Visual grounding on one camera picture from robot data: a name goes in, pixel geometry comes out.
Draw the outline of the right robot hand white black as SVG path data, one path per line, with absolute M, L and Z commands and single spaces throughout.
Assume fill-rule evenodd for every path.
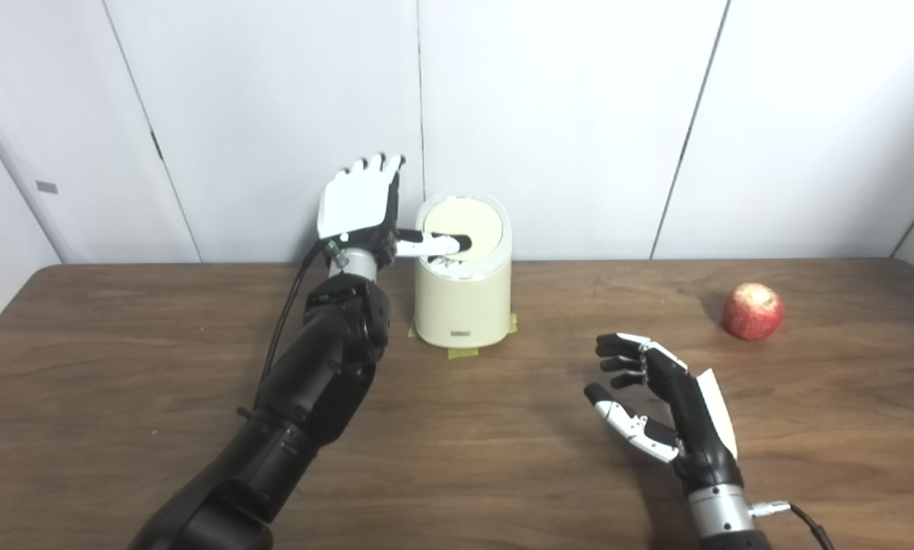
M 643 335 L 598 335 L 595 351 L 601 371 L 613 375 L 611 389 L 646 387 L 673 418 L 669 427 L 622 403 L 603 384 L 587 384 L 584 396 L 629 445 L 673 467 L 687 494 L 744 486 L 734 427 L 712 370 L 692 374 L 674 353 Z

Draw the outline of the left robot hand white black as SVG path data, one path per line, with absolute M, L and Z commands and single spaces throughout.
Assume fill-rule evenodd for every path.
M 317 233 L 332 248 L 331 264 L 371 280 L 397 257 L 443 257 L 471 250 L 465 234 L 401 228 L 399 177 L 401 154 L 358 159 L 325 185 Z

